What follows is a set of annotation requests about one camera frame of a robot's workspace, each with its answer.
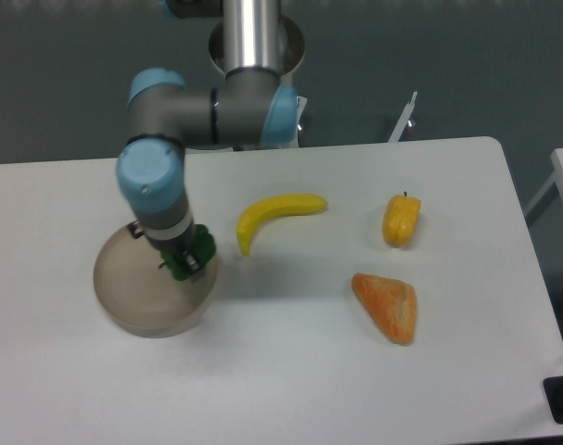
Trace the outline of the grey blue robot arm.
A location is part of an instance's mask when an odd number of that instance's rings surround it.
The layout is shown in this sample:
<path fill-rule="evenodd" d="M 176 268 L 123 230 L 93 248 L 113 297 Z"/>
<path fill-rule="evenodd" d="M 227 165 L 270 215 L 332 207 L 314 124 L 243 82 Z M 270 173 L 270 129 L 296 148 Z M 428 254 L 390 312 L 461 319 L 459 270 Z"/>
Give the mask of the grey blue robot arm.
<path fill-rule="evenodd" d="M 178 19 L 223 20 L 222 88 L 192 90 L 172 70 L 138 73 L 127 103 L 129 135 L 116 176 L 145 238 L 174 279 L 206 268 L 216 253 L 212 235 L 195 224 L 185 187 L 189 146 L 275 146 L 297 132 L 298 95 L 281 82 L 277 1 L 163 1 Z"/>

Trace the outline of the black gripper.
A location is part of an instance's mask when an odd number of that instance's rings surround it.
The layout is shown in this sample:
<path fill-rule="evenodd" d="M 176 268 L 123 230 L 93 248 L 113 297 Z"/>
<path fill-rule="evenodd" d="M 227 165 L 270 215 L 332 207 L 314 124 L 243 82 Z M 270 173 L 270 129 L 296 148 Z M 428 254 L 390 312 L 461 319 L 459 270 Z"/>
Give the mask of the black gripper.
<path fill-rule="evenodd" d="M 194 234 L 194 223 L 180 221 L 178 224 L 167 229 L 155 229 L 141 226 L 139 221 L 133 221 L 126 225 L 126 229 L 133 239 L 146 236 L 149 243 L 161 252 L 173 253 L 176 247 L 186 247 L 190 244 L 190 238 Z M 205 274 L 205 263 L 202 262 L 190 250 L 182 253 L 182 267 L 186 273 L 186 280 L 198 280 Z"/>

